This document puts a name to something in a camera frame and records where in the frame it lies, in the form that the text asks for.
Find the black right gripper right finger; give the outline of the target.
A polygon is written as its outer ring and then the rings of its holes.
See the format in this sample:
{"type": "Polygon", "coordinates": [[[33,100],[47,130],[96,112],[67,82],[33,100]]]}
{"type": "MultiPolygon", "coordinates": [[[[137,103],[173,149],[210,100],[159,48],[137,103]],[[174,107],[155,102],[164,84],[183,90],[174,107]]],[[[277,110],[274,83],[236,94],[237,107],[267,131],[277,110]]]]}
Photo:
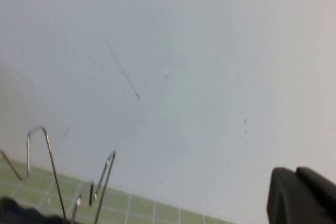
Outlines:
{"type": "Polygon", "coordinates": [[[296,173],[324,208],[335,208],[335,183],[308,167],[298,167],[296,173]]]}

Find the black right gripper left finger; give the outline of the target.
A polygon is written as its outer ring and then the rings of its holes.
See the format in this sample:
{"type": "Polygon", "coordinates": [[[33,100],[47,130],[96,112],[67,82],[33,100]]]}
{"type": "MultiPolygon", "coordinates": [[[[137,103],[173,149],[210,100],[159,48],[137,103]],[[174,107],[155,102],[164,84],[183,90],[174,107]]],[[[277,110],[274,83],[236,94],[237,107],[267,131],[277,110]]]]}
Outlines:
{"type": "Polygon", "coordinates": [[[335,208],[324,208],[296,171],[272,170],[267,201],[269,223],[335,223],[335,208]]]}

